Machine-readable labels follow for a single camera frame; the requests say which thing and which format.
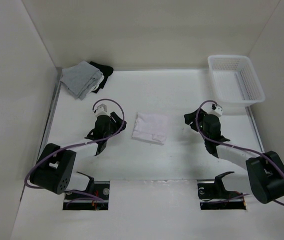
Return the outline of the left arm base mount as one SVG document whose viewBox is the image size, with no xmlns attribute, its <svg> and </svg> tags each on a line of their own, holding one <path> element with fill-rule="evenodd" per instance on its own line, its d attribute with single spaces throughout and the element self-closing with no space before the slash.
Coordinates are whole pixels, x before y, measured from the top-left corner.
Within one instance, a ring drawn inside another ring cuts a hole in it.
<svg viewBox="0 0 284 240">
<path fill-rule="evenodd" d="M 90 183 L 83 193 L 66 193 L 63 200 L 64 211 L 107 211 L 109 209 L 110 182 Z"/>
</svg>

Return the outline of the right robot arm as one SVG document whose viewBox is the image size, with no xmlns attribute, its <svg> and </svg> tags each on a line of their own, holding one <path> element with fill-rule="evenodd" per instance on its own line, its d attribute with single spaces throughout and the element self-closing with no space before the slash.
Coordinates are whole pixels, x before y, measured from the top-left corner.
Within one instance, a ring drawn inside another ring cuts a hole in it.
<svg viewBox="0 0 284 240">
<path fill-rule="evenodd" d="M 260 153 L 231 144 L 221 134 L 219 117 L 201 108 L 185 114 L 184 121 L 202 135 L 209 154 L 247 171 L 251 192 L 259 202 L 267 204 L 284 196 L 284 164 L 276 152 Z"/>
</svg>

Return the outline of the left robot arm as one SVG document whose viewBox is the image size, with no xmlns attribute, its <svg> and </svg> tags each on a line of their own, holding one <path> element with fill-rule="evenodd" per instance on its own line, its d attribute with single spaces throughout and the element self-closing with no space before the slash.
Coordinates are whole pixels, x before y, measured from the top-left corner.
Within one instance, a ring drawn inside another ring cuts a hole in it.
<svg viewBox="0 0 284 240">
<path fill-rule="evenodd" d="M 96 114 L 94 128 L 83 142 L 69 146 L 48 143 L 35 166 L 26 177 L 29 188 L 45 189 L 57 195 L 68 191 L 77 191 L 82 199 L 89 199 L 94 194 L 94 186 L 89 184 L 90 177 L 74 170 L 77 161 L 100 155 L 107 146 L 107 141 L 125 130 L 126 121 L 115 112 Z"/>
</svg>

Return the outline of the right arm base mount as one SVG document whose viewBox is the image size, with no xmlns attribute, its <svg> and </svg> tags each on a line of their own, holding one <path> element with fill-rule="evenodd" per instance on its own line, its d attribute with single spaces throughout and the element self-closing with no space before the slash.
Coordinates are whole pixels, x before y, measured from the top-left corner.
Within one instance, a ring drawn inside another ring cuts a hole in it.
<svg viewBox="0 0 284 240">
<path fill-rule="evenodd" d="M 229 187 L 239 187 L 238 179 L 233 176 L 234 171 L 221 173 L 214 178 L 197 180 L 197 195 L 200 210 L 246 210 L 245 197 L 251 194 Z"/>
</svg>

